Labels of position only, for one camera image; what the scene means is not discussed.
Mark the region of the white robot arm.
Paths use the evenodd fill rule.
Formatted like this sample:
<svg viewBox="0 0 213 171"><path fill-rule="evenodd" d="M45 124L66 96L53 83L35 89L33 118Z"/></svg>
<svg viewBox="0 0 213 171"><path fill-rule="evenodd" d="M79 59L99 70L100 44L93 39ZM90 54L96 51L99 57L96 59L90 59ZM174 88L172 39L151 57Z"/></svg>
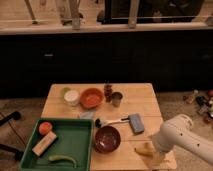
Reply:
<svg viewBox="0 0 213 171"><path fill-rule="evenodd" d="M192 119L179 114L164 121L159 131L151 136L153 146L161 154L169 153L175 146L179 146L213 166L213 142L193 133L192 128Z"/></svg>

